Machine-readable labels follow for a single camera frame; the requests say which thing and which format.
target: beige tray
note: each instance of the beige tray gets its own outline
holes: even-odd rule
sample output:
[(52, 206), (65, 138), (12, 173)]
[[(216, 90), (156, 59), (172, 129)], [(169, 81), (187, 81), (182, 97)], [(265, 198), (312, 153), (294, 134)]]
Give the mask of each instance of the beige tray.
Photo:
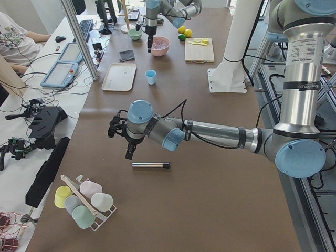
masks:
[(209, 38), (207, 46), (192, 45), (194, 38), (187, 38), (185, 41), (185, 61), (194, 63), (215, 62), (214, 49), (212, 39)]
[(132, 63), (111, 64), (101, 88), (105, 91), (130, 91), (136, 69), (136, 64)]

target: wooden cutting board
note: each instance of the wooden cutting board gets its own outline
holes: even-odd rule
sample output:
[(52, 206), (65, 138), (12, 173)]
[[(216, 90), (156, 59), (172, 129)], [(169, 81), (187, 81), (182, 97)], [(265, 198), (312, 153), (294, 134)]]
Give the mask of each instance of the wooden cutting board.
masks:
[(214, 63), (214, 48), (212, 39), (209, 38), (207, 46), (192, 45), (189, 41), (193, 42), (195, 38), (186, 38), (185, 40), (185, 61), (195, 63)]

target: bowl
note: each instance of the bowl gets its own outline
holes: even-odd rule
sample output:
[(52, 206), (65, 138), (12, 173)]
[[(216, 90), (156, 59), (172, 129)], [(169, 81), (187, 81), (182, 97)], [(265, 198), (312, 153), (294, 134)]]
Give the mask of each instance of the bowl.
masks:
[[(159, 48), (156, 49), (158, 44), (163, 44), (163, 46), (159, 46)], [(160, 36), (154, 37), (151, 54), (154, 56), (163, 56), (168, 52), (169, 46), (169, 39)]]
[(139, 40), (142, 36), (142, 31), (136, 29), (130, 29), (128, 31), (128, 36), (130, 36), (132, 40)]

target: blue joint cap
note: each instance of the blue joint cap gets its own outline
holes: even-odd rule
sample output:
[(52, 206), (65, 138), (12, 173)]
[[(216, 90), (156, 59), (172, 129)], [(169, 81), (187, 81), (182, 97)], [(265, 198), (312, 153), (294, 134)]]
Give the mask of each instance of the blue joint cap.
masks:
[(179, 128), (174, 128), (164, 138), (162, 147), (169, 151), (176, 151), (183, 139), (184, 132)]
[(298, 179), (318, 173), (325, 162), (324, 149), (318, 142), (310, 139), (287, 143), (275, 157), (275, 164), (281, 172)]
[(295, 3), (301, 10), (314, 16), (329, 16), (336, 13), (335, 0), (295, 0)]
[(127, 118), (135, 124), (148, 122), (154, 116), (152, 105), (144, 100), (137, 100), (131, 103), (128, 109)]
[(267, 32), (268, 40), (271, 42), (286, 43), (288, 38), (282, 33)]
[(160, 5), (159, 0), (147, 0), (146, 8), (148, 9), (156, 9)]
[(173, 26), (179, 29), (185, 22), (185, 19), (183, 17), (177, 17), (173, 21)]

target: computer mouse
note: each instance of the computer mouse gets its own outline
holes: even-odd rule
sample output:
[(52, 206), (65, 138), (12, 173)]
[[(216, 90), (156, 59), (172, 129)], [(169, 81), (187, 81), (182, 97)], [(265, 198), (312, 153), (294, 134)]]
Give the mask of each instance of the computer mouse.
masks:
[(62, 42), (63, 40), (66, 40), (67, 38), (66, 37), (64, 37), (64, 36), (57, 36), (56, 38), (55, 38), (55, 41), (57, 42), (57, 43), (59, 43), (59, 42)]

